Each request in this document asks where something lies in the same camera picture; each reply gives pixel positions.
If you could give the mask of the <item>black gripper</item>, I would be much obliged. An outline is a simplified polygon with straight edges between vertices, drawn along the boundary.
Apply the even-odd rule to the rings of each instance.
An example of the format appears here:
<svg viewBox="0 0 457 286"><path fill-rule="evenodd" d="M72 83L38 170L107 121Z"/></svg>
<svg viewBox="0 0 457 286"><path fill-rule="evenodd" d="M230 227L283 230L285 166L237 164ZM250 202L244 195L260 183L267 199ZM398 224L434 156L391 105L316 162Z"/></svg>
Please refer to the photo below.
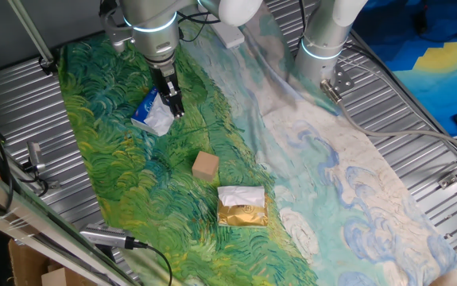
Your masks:
<svg viewBox="0 0 457 286"><path fill-rule="evenodd" d="M149 62L149 70L153 84L159 91L163 103L169 107L175 118L184 116L182 94L178 84L175 60L165 62Z"/></svg>

